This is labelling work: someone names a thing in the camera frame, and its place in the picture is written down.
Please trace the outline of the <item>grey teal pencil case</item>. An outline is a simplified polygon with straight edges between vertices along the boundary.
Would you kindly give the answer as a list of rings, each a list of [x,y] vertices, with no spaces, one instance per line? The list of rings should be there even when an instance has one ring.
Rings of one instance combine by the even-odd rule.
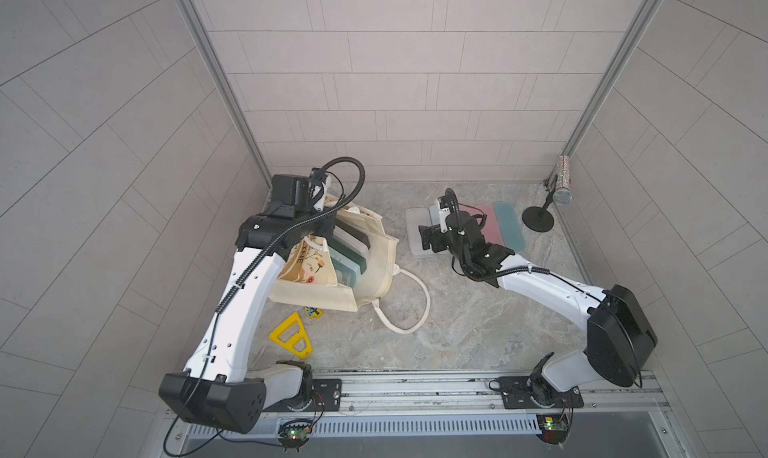
[[[334,267],[338,283],[349,288],[354,288],[357,284],[359,274],[338,260],[332,259],[331,262]]]

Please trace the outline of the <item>white glossy tin pencil case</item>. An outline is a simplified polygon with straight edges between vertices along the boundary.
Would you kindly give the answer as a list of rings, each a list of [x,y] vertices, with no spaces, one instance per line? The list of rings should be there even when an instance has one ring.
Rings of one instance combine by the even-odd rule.
[[[421,227],[431,227],[439,224],[438,211],[435,205],[429,208],[411,208],[405,211],[405,225],[408,247],[411,255],[416,259],[429,258],[436,255],[447,255],[447,249],[434,252],[431,248],[425,249],[420,233]]]

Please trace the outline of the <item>teal translucent pencil case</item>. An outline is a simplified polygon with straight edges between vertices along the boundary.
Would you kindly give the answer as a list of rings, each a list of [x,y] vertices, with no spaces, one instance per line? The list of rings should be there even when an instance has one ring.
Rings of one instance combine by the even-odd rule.
[[[514,205],[510,202],[498,201],[493,204],[493,210],[504,246],[517,254],[524,252],[526,249],[525,237]]]

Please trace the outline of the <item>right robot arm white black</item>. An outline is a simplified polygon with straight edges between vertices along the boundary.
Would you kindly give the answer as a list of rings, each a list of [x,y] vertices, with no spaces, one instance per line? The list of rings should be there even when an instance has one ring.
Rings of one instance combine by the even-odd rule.
[[[523,295],[586,333],[584,349],[550,352],[537,363],[523,386],[530,401],[540,408],[560,406],[578,386],[597,380],[642,387],[642,368],[658,338],[634,294],[620,285],[603,289],[562,277],[488,243],[481,222],[463,210],[443,210],[438,224],[416,222],[410,228],[420,249],[448,252],[467,279]]]

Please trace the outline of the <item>pale mint pencil case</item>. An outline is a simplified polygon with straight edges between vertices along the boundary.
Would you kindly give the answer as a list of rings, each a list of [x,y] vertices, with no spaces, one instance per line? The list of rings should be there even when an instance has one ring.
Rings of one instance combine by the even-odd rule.
[[[445,218],[447,214],[448,214],[448,211],[440,208],[438,205],[431,205],[429,207],[429,217],[430,217],[431,225],[432,226],[439,225],[441,223],[441,220]]]

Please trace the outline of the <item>yellow triangular plastic tool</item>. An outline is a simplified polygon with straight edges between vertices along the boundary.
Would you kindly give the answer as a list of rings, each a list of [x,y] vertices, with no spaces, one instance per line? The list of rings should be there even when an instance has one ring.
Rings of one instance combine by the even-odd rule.
[[[269,333],[269,339],[299,359],[307,359],[313,347],[300,315],[292,313]]]

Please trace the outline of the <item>aluminium mounting rail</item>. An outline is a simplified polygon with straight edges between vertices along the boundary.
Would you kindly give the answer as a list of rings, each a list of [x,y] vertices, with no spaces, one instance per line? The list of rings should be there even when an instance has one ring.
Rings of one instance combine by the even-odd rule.
[[[526,389],[522,371],[361,371],[319,370],[313,386],[325,403],[324,415],[449,415],[658,411],[669,407],[651,372],[641,388],[606,381],[583,384],[551,408],[541,408]]]

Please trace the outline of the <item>floral canvas tote bag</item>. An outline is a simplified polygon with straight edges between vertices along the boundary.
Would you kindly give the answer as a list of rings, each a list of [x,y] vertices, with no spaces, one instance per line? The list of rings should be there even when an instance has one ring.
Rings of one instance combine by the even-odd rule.
[[[380,215],[351,203],[336,214],[330,237],[310,235],[293,248],[269,299],[345,312],[370,304],[386,328],[413,334],[426,323],[432,300],[424,282],[395,263],[397,244],[385,232]],[[414,280],[425,295],[422,316],[407,329],[391,323],[381,309],[381,299],[397,275]]]

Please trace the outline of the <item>small round yellow sticker toy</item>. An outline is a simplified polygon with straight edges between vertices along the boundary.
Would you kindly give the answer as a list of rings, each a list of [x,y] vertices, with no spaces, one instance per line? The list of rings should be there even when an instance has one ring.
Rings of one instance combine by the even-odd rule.
[[[323,316],[323,311],[318,308],[305,307],[304,310],[306,315],[312,319],[319,319]]]

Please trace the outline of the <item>dark grey pencil case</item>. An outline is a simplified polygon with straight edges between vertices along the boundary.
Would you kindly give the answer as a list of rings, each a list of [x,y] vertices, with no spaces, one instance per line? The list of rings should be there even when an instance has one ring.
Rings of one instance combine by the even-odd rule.
[[[348,234],[363,243],[367,249],[371,248],[371,242],[368,235],[360,229],[346,223],[345,221],[341,221],[339,227],[342,227]]]

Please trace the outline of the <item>glitter microphone on stand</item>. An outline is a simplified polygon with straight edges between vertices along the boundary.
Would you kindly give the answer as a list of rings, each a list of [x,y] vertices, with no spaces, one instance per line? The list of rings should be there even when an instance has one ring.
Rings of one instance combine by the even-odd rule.
[[[526,208],[522,213],[522,222],[530,230],[547,233],[555,224],[554,215],[549,208],[552,205],[564,206],[572,201],[570,158],[558,158],[553,177],[546,183],[547,195],[541,206]]]

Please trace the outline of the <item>dark green pencil case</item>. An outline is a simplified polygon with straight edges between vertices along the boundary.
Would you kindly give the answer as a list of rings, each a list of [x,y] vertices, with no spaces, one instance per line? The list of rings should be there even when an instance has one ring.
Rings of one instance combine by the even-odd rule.
[[[355,270],[359,275],[363,275],[367,271],[367,261],[356,252],[344,246],[334,237],[329,237],[327,243],[332,259],[338,260],[347,267]]]

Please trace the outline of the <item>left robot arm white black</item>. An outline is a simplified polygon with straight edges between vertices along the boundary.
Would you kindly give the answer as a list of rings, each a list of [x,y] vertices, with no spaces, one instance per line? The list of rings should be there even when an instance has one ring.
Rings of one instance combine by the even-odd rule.
[[[262,213],[241,224],[231,274],[207,331],[184,369],[166,374],[159,387],[160,398],[178,418],[248,433],[269,407],[311,402],[309,365],[284,361],[250,378],[248,360],[265,304],[292,249],[309,235],[332,235],[334,226],[330,209],[294,218]]]

